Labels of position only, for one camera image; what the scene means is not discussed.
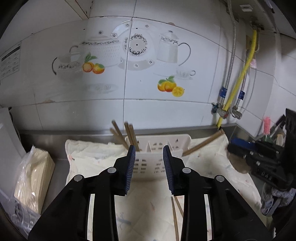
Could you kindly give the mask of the beige plastic utensil holder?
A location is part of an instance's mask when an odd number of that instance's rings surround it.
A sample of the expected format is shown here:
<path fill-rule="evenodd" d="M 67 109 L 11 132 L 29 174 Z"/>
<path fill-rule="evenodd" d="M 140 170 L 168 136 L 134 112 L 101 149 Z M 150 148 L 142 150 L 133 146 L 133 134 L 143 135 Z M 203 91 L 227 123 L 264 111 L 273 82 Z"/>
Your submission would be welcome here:
<path fill-rule="evenodd" d="M 156 181 L 166 178 L 163 162 L 163 147 L 168 145 L 174 157 L 186 162 L 189 157 L 183 157 L 189 149 L 191 137 L 188 134 L 136 136 L 139 151 L 135 154 L 133 181 Z"/>

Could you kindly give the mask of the grey gloved hand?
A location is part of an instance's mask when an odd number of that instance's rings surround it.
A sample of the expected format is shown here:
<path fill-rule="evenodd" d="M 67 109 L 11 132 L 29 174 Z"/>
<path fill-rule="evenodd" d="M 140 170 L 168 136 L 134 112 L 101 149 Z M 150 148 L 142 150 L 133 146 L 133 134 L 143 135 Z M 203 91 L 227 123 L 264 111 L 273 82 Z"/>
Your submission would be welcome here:
<path fill-rule="evenodd" d="M 294 197 L 294 188 L 288 191 L 280 191 L 264 183 L 261 194 L 261 213 L 270 217 L 277 208 L 288 206 L 293 201 Z"/>

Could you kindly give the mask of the stainless steel pot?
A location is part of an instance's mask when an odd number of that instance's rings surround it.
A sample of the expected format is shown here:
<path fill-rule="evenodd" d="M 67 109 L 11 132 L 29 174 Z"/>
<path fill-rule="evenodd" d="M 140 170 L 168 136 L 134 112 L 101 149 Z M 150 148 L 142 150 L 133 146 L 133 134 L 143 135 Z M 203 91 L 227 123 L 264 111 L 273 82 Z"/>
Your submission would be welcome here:
<path fill-rule="evenodd" d="M 247 164 L 244 155 L 246 152 L 241 148 L 227 147 L 227 157 L 236 171 L 247 174 L 251 171 L 251 167 Z"/>

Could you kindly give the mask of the pink bottle brush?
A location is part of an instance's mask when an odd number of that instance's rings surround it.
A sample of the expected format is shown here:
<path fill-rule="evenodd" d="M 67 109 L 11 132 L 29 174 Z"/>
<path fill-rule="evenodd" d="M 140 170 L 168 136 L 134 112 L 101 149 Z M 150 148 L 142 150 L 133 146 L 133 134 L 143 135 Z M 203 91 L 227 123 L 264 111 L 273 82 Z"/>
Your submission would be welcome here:
<path fill-rule="evenodd" d="M 266 116 L 263 119 L 263 135 L 268 136 L 270 134 L 271 129 L 271 119 L 269 116 Z"/>

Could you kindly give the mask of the cream quilted mat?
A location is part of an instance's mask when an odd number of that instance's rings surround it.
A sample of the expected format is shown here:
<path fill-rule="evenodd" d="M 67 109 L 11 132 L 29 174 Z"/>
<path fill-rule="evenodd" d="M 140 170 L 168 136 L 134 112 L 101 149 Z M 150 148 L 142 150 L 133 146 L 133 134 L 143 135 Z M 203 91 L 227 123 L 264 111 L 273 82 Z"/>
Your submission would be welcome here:
<path fill-rule="evenodd" d="M 270 223 L 261 209 L 261 197 L 249 174 L 239 173 L 230 163 L 225 135 L 189 155 L 186 166 L 196 170 L 200 175 L 213 178 L 224 176 L 238 193 L 251 206 L 265 226 Z M 114 165 L 117 158 L 126 155 L 122 145 L 101 144 L 84 141 L 67 140 L 65 151 L 70 164 L 67 178 L 75 175 L 91 177 Z M 183 209 L 184 197 L 178 200 Z M 182 231 L 183 218 L 174 201 L 179 236 Z M 133 181 L 124 197 L 115 197 L 115 213 L 120 240 L 175 240 L 171 192 L 167 179 L 156 181 Z"/>

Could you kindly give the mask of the steel angle valve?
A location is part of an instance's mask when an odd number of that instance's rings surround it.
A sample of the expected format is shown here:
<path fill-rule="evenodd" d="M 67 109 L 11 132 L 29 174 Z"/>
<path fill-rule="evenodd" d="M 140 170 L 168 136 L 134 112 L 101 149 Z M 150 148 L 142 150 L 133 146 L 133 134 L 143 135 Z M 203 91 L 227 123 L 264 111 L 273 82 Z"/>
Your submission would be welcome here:
<path fill-rule="evenodd" d="M 233 106 L 231 108 L 231 115 L 238 120 L 240 120 L 242 118 L 242 113 L 240 111 L 238 111 L 237 106 Z"/>

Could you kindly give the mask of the bagged beige napkin stack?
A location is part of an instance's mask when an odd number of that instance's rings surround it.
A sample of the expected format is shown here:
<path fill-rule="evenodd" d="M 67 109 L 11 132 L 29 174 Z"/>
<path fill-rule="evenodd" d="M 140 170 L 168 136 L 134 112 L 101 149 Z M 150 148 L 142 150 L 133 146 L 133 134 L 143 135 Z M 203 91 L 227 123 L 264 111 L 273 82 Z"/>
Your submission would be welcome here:
<path fill-rule="evenodd" d="M 14 190 L 14 197 L 23 207 L 41 214 L 54 169 L 50 154 L 32 146 L 19 165 Z"/>

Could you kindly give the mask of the white countertop appliance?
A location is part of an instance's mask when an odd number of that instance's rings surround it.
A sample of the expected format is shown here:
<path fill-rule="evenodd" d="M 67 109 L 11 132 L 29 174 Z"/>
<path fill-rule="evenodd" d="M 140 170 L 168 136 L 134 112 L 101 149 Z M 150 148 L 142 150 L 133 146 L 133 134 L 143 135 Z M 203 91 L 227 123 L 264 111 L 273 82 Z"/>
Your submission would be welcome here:
<path fill-rule="evenodd" d="M 16 173 L 25 154 L 9 110 L 1 108 L 1 198 L 4 200 L 13 193 Z"/>

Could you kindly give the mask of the red handled water valve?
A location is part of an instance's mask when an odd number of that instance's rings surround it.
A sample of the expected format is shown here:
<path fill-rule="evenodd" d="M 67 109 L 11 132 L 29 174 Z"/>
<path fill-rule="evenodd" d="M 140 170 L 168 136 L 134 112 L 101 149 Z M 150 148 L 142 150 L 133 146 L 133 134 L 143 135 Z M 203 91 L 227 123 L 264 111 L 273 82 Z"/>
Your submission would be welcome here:
<path fill-rule="evenodd" d="M 211 114 L 219 114 L 222 119 L 226 119 L 228 117 L 228 111 L 223 110 L 222 105 L 219 103 L 211 103 L 212 109 Z"/>

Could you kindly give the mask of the wall instruction label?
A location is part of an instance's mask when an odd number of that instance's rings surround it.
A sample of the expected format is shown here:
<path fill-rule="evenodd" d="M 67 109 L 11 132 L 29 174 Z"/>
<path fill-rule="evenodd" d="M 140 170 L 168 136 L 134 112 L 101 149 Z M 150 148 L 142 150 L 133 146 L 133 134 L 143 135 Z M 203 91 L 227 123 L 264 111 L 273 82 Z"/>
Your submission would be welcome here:
<path fill-rule="evenodd" d="M 1 81 L 20 69 L 21 43 L 13 45 L 1 56 Z"/>

